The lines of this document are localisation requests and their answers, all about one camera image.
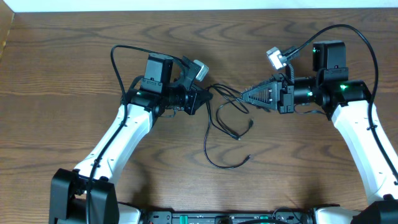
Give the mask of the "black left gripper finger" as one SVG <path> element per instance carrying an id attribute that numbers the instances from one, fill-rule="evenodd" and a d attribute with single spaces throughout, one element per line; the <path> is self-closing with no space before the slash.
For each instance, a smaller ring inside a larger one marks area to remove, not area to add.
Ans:
<path id="1" fill-rule="evenodd" d="M 200 100 L 211 100 L 213 98 L 213 94 L 208 90 L 201 88 L 199 89 L 198 97 Z"/>
<path id="2" fill-rule="evenodd" d="M 198 110 L 201 106 L 209 102 L 209 98 L 197 98 L 195 101 L 195 109 Z"/>

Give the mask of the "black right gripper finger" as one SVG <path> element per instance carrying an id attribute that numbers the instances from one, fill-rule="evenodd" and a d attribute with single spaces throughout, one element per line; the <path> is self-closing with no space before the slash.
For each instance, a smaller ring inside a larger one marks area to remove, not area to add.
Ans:
<path id="1" fill-rule="evenodd" d="M 242 92 L 242 95 L 246 94 L 246 93 L 249 93 L 250 91 L 263 90 L 263 89 L 265 89 L 267 87 L 270 87 L 270 86 L 272 86 L 273 84 L 276 84 L 276 83 L 277 83 L 277 80 L 275 78 L 270 78 L 268 80 L 264 80 L 264 81 L 262 81 L 262 82 L 260 82 L 260 83 L 258 83 L 256 85 L 253 85 L 253 86 L 247 88 L 246 90 L 244 90 Z"/>
<path id="2" fill-rule="evenodd" d="M 277 109 L 276 99 L 272 93 L 243 94 L 242 97 L 244 101 L 254 106 L 267 108 L 269 110 Z"/>

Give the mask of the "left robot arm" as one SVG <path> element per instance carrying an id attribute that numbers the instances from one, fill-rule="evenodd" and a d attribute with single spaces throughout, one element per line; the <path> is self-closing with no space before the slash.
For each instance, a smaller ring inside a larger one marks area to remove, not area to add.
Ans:
<path id="1" fill-rule="evenodd" d="M 199 60 L 149 54 L 144 76 L 133 81 L 96 147 L 73 170 L 59 169 L 53 176 L 49 223 L 139 223 L 140 210 L 116 197 L 124 166 L 165 110 L 193 115 L 211 99 L 194 83 L 208 71 Z"/>

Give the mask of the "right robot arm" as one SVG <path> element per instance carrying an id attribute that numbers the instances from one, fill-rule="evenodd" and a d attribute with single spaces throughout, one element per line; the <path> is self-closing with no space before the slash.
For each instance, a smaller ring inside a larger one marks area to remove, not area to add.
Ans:
<path id="1" fill-rule="evenodd" d="M 301 223 L 397 223 L 397 154 L 386 136 L 371 93 L 362 80 L 349 80 L 344 42 L 313 44 L 315 77 L 294 78 L 291 63 L 276 47 L 267 56 L 277 69 L 270 79 L 242 94 L 262 108 L 292 113 L 299 104 L 316 103 L 340 132 L 363 181 L 368 207 L 362 212 L 338 205 L 311 209 Z"/>

